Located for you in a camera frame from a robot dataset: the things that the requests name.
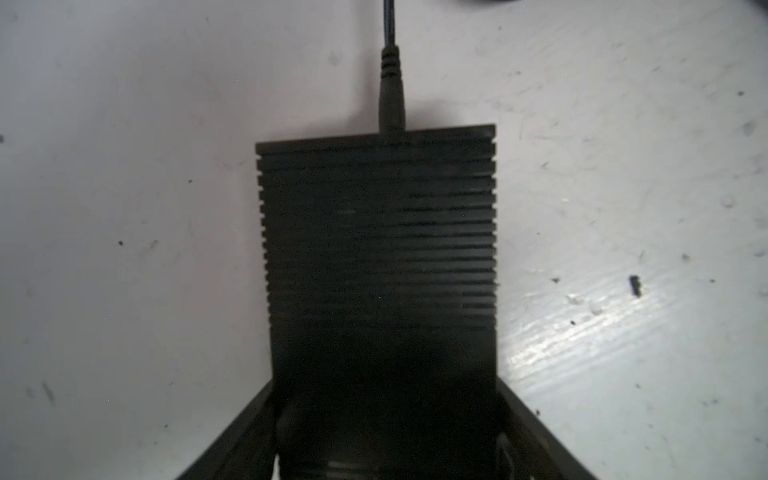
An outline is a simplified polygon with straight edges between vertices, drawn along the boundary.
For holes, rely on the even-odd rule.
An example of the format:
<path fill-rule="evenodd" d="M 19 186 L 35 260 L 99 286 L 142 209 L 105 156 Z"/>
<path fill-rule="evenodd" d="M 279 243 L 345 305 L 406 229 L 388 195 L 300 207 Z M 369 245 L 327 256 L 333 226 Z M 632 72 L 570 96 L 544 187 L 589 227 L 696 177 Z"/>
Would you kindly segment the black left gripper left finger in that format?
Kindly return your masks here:
<path fill-rule="evenodd" d="M 269 381 L 178 479 L 271 479 L 277 457 L 272 391 Z"/>

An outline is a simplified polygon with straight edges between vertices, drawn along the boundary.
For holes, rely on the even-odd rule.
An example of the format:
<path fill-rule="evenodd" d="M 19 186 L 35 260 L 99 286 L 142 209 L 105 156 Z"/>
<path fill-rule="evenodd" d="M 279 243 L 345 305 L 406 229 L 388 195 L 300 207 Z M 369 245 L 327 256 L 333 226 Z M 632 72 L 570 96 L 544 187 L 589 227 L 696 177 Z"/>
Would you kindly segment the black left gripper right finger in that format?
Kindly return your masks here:
<path fill-rule="evenodd" d="M 597 479 L 501 378 L 496 388 L 497 479 Z"/>

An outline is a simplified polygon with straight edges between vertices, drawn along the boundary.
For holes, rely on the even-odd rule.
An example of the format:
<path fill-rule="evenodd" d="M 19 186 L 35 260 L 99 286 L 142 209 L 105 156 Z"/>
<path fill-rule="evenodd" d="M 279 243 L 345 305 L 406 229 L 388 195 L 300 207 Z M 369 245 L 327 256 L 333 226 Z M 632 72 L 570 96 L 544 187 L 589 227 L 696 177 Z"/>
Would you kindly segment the black network switch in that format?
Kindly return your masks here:
<path fill-rule="evenodd" d="M 496 474 L 495 134 L 256 145 L 283 478 Z"/>

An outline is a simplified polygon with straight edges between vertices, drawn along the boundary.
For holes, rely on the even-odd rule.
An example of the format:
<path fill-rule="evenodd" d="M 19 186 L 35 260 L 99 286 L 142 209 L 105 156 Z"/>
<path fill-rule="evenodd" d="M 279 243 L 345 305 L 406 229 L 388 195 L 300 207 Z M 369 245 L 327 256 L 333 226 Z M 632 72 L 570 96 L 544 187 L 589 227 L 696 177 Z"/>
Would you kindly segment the black power adapter with cable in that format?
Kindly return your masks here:
<path fill-rule="evenodd" d="M 396 44 L 395 1 L 383 1 L 384 47 L 381 72 L 378 124 L 381 132 L 400 132 L 406 128 L 404 86 L 400 50 Z"/>

